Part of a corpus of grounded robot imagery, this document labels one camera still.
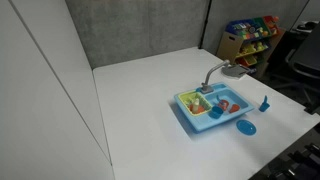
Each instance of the white wall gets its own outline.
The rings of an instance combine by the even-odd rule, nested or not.
[[[64,0],[12,0],[110,160],[92,70]]]
[[[320,21],[320,1],[310,0],[304,8],[298,20],[295,22],[293,28],[296,28],[301,21]]]
[[[0,24],[0,179],[114,179],[111,164],[5,0]]]

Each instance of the gray faucet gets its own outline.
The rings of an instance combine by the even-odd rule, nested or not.
[[[204,83],[201,83],[202,88],[200,88],[200,91],[202,92],[202,94],[207,94],[209,92],[213,92],[212,87],[208,85],[211,73],[213,71],[219,69],[222,66],[228,67],[229,64],[230,64],[230,61],[229,60],[225,60],[222,63],[220,63],[220,64],[216,65],[215,67],[213,67],[212,69],[210,69],[210,71],[207,74],[206,81]]]

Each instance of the chair backrest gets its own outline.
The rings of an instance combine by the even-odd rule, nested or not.
[[[320,79],[320,25],[304,40],[289,62],[296,72]]]

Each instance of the sink basin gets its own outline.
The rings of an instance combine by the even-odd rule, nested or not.
[[[187,120],[192,125],[195,133],[202,132],[223,122],[235,119],[254,109],[250,102],[244,99],[240,94],[231,89],[225,83],[220,82],[212,84],[210,86],[214,91],[208,94],[202,94],[198,91],[198,88],[195,90],[179,93],[174,96],[175,101],[187,117]],[[228,101],[229,106],[227,110],[223,112],[220,118],[214,119],[210,116],[210,113],[211,108],[218,105],[219,103],[217,96],[219,96],[220,100]],[[196,98],[200,100],[200,105],[203,107],[203,111],[197,114],[193,114],[190,110],[190,105]],[[230,113],[229,110],[233,104],[239,105],[240,109],[236,112]]]

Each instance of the white tabletop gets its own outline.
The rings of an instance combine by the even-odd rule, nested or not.
[[[248,179],[320,121],[250,76],[216,71],[209,84],[223,81],[256,107],[239,119],[257,133],[241,134],[235,119],[193,134],[173,96],[199,87],[220,62],[190,48],[94,70],[117,180]],[[271,107],[261,113],[265,95]]]

